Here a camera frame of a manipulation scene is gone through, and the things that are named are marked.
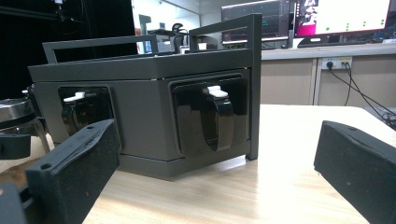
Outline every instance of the white latch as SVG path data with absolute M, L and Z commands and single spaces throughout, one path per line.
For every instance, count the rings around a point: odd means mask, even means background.
M 85 98 L 85 92 L 84 91 L 78 91 L 75 93 L 75 96 L 64 98 L 65 102 L 73 102 L 76 100 L 81 100 Z
M 228 93 L 226 91 L 222 91 L 220 86 L 211 86 L 207 87 L 209 94 L 214 97 L 226 97 Z

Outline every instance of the light wood surface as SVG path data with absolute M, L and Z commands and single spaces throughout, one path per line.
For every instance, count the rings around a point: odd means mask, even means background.
M 172 180 L 117 171 L 84 223 L 367 223 L 314 170 L 324 119 L 396 146 L 396 133 L 360 108 L 262 105 L 256 161 L 238 157 Z

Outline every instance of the computer monitor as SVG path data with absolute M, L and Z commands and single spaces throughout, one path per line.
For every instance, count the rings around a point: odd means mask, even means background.
M 286 40 L 289 38 L 290 0 L 267 0 L 221 7 L 221 20 L 227 21 L 252 13 L 262 14 L 262 41 Z M 247 42 L 247 29 L 221 33 L 222 44 Z
M 323 39 L 384 29 L 389 3 L 390 0 L 297 0 L 294 39 Z

